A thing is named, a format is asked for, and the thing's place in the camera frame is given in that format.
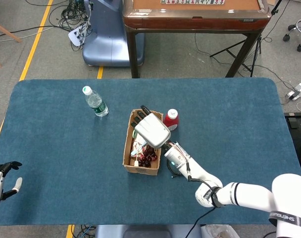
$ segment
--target blue table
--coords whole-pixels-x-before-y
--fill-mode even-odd
[[[82,94],[96,89],[109,107],[98,118]],[[275,84],[266,78],[27,80],[13,89],[0,135],[0,163],[23,166],[20,192],[0,204],[0,225],[193,224],[208,209],[195,200],[198,183],[171,178],[162,157],[158,176],[122,166],[129,115],[146,105],[176,108],[172,132],[184,149],[224,185],[271,188],[283,173],[301,170]],[[207,224],[262,224],[268,214],[217,209]]]

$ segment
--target red bottle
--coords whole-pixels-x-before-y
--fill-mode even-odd
[[[177,128],[179,123],[179,116],[176,109],[170,109],[164,119],[164,124],[170,131]]]

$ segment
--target floor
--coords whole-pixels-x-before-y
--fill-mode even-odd
[[[33,0],[33,3],[48,4],[47,0]],[[280,11],[273,16],[264,31],[264,36],[272,29],[281,16],[287,0],[283,0]],[[0,0],[0,25],[10,31],[39,26],[46,7],[32,6],[25,1]],[[51,20],[59,17],[59,11],[52,15]],[[262,54],[257,58],[257,64],[268,67],[283,81],[296,86],[301,82],[301,53],[296,51],[301,43],[301,35],[293,33],[289,42],[282,38],[287,33],[287,26],[294,24],[301,18],[301,3],[291,0],[286,12],[283,14],[269,37],[271,43],[262,42]],[[16,33],[23,37],[36,33],[37,29]],[[29,65],[25,65],[35,36],[23,39],[22,43],[15,41],[0,42],[0,126],[5,116],[7,103],[14,85],[21,77],[23,68],[27,69],[25,80],[28,79],[70,79],[70,78],[97,78],[98,67],[90,67],[83,62],[81,52],[74,52],[70,48],[67,32],[52,28],[41,34],[34,56]],[[198,48],[208,53],[217,52],[241,39],[240,35],[213,35],[198,34],[196,36]],[[194,34],[147,34],[146,59],[141,67],[144,78],[179,78],[179,77],[224,77],[233,59],[226,53],[217,56],[225,64],[219,64],[207,54],[196,49]],[[252,57],[246,61],[250,64]],[[243,76],[249,73],[240,69]],[[254,76],[268,77],[277,82],[277,89],[281,97],[290,91],[269,70],[257,66]],[[130,78],[129,68],[106,67],[103,78]],[[296,102],[283,105],[285,112],[299,112]],[[260,238],[265,233],[275,230],[273,226],[233,226],[240,237]],[[3,238],[34,238],[34,237],[66,237],[67,226],[14,226],[0,227],[0,237]]]

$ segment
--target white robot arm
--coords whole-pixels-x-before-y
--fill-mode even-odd
[[[18,170],[19,166],[21,166],[21,165],[22,164],[17,161],[8,162],[8,163],[0,165],[0,202],[2,200],[6,200],[7,198],[9,198],[19,192],[21,185],[22,185],[22,181],[23,181],[22,178],[18,178],[16,180],[14,188],[12,188],[10,191],[7,191],[7,192],[3,192],[3,184],[4,184],[4,178],[7,175],[7,173],[11,169]]]
[[[222,182],[205,171],[178,143],[170,142],[168,128],[145,107],[146,113],[137,121],[135,130],[154,148],[162,148],[165,157],[173,162],[188,181],[202,184],[195,196],[204,207],[237,205],[269,212],[269,221],[277,226],[277,238],[301,238],[301,176],[280,175],[267,188],[232,182],[223,187]]]

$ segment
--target caster wheel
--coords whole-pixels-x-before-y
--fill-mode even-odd
[[[301,52],[301,45],[298,45],[297,51],[298,51],[298,52]]]
[[[283,38],[283,41],[289,41],[290,40],[290,36],[288,34],[286,34]]]
[[[296,25],[289,25],[288,26],[288,30],[291,31],[292,29],[294,29],[296,27]]]

